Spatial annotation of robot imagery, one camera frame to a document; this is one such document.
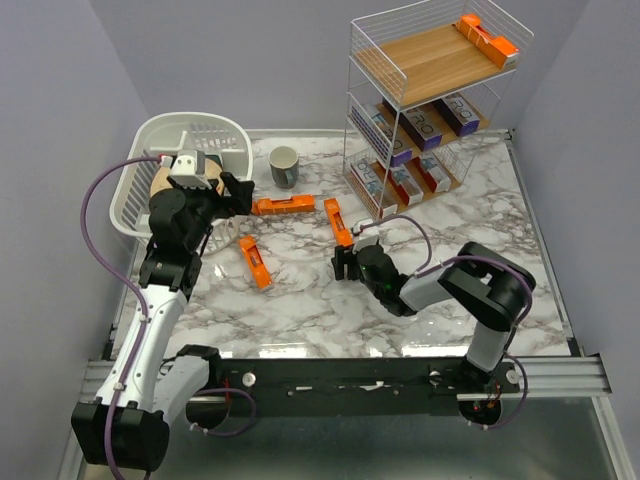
wire rack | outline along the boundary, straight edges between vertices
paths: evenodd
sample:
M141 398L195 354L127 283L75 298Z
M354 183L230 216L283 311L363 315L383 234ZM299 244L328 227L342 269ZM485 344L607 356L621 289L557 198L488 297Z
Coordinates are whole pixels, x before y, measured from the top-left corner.
M533 40L533 33L528 28L490 0L425 0L353 20L350 58L392 104L398 107L407 106L404 97L416 69L403 64L402 55L394 55L396 53L394 41L439 27L451 26L461 15L467 13L480 16L483 26L493 35L503 35L513 42L520 50L520 56ZM447 30L445 29L447 35L453 35L453 32ZM421 65L420 78L437 76L442 73L441 67L439 62ZM454 65L453 68L459 70L464 67ZM487 73L485 76L495 77L506 73L509 72L496 71L492 74ZM451 91L480 83L485 79L474 80L472 76L466 84L459 85ZM410 106L426 103L435 98L438 98L438 95L428 95L419 101L410 102Z
M504 36L518 48L515 66L501 69L494 65L456 29L454 24L468 13L480 17L482 26L493 36ZM343 175L372 218L381 218L393 210L385 208L388 202L383 196L389 189L389 168L397 163L405 142L412 156L425 153L407 140L406 132L399 126L400 115L459 93L480 118L480 128L488 128L512 73L532 41L533 33L491 0L424 0L351 22ZM465 55L465 61L460 61L458 55ZM498 77L503 77L502 81L496 81ZM373 86L378 98L361 98L359 92L364 85ZM380 109L390 128L381 128L364 108L365 103L380 104L380 96L393 107L392 113ZM367 149L347 155L349 127L360 133ZM452 188L464 181L482 143L482 136L477 134L469 141L451 133L446 142L431 150L447 170ZM381 177L383 189L379 196L372 196L353 174L351 166L365 158ZM425 199L435 196L426 193ZM406 205L398 204L398 211L405 208Z

orange block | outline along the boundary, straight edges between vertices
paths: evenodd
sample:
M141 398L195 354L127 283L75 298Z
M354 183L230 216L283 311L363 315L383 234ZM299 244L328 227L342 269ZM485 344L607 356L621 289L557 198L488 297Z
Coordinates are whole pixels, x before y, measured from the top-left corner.
M285 200L261 198L253 202L251 213L255 215L277 215L282 213L313 212L316 201L313 195L294 195Z
M350 247L353 245L353 237L348 228L345 228L342 217L340 216L340 204L335 198L328 198L324 201L324 209L329 217L333 236L336 238L338 245Z
M258 288L267 288L272 283L271 275L269 275L267 267L265 267L262 262L262 257L260 256L260 252L256 246L256 241L251 235L247 235L246 237L242 237L238 240L238 245L240 245L242 254L249 265L249 270L251 270L253 278L258 284Z
M504 68L516 62L518 48L502 36L493 37L482 27L482 20L476 14L462 15L456 28L498 67Z

white marble table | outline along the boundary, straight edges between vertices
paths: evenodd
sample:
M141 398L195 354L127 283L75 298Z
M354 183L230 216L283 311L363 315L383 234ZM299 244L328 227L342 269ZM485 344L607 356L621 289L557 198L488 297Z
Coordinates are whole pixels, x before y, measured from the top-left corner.
M291 191L279 190L271 179L267 155L278 145L290 145L301 156L300 179ZM342 145L341 136L254 140L255 198L310 193L316 196L316 212L250 217L243 225L258 242L271 272L274 286L267 292L255 286L236 245L205 257L191 302L165 356L187 343L215 346L223 356L236 358L464 355L475 320L455 301L397 318L364 285L332 278L329 260L335 243L322 201L336 197L348 225L367 216L341 176ZM435 261L454 255L472 240L535 276L533 309L511 353L569 354L507 149L498 140L480 148L462 187L409 214L429 232ZM382 232L383 245L400 271L411 272L424 261L426 245L409 222L389 222ZM129 294L114 354L134 306Z

gray mug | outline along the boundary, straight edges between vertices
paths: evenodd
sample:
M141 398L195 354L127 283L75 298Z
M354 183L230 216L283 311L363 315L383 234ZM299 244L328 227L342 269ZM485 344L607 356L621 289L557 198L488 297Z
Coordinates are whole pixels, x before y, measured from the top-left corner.
M298 181L298 152L291 147L276 147L269 154L271 176L280 188L293 188Z

orange package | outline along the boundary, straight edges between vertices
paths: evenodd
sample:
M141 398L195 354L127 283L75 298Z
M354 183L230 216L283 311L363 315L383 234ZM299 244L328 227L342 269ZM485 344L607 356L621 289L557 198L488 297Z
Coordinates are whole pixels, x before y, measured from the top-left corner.
M282 213L313 212L316 203L313 195L294 195L285 200L261 198L253 202L251 213L254 215L277 215Z
M238 240L238 245L240 245L242 254L247 261L247 265L249 265L249 270L251 270L253 278L258 284L258 288L265 289L270 286L271 275L269 275L267 267L265 267L262 262L262 257L260 256L260 252L256 246L256 241L253 237L251 235L242 237Z
M336 238L338 245L350 247L353 245L353 237L349 229L344 226L342 217L340 216L340 204L335 198L328 198L324 201L324 209L327 211L329 223L333 230L333 236Z
M510 67L518 60L518 48L502 36L493 37L476 14L462 15L456 28L498 67Z

